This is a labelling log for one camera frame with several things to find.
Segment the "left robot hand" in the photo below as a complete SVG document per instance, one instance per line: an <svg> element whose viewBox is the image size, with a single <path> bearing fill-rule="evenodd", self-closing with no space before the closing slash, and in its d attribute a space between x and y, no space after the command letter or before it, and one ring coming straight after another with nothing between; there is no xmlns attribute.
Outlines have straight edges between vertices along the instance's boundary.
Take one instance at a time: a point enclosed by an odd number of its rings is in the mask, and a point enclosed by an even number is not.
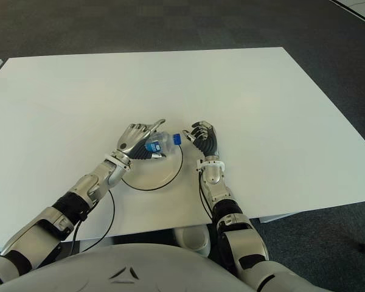
<svg viewBox="0 0 365 292"><path fill-rule="evenodd" d="M117 149L127 155L130 159L160 159L165 158L164 154L153 153L145 148L147 139L165 122L160 119L152 125L130 124L117 143Z"/></svg>

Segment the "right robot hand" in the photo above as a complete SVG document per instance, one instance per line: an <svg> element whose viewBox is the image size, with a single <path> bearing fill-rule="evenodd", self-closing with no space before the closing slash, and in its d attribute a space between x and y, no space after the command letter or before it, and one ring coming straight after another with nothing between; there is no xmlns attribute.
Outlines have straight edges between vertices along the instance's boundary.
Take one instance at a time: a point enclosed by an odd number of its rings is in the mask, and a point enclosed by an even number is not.
<svg viewBox="0 0 365 292"><path fill-rule="evenodd" d="M183 130L183 135L194 145L205 157L218 156L217 135L213 125L202 120L192 124L192 131Z"/></svg>

